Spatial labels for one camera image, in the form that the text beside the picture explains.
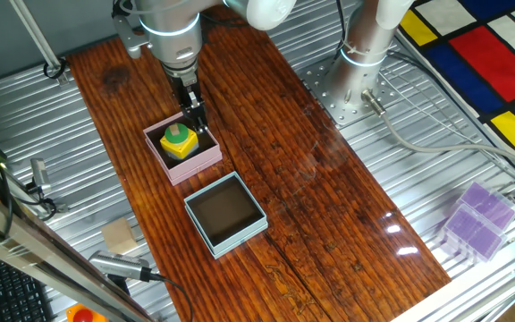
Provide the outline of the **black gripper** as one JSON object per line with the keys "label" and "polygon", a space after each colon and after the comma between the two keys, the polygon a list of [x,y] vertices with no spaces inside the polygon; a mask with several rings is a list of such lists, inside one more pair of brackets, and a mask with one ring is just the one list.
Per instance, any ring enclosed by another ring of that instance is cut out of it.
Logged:
{"label": "black gripper", "polygon": [[201,96],[201,87],[196,73],[171,76],[173,94],[185,118],[193,120],[196,132],[207,131],[206,105]]}

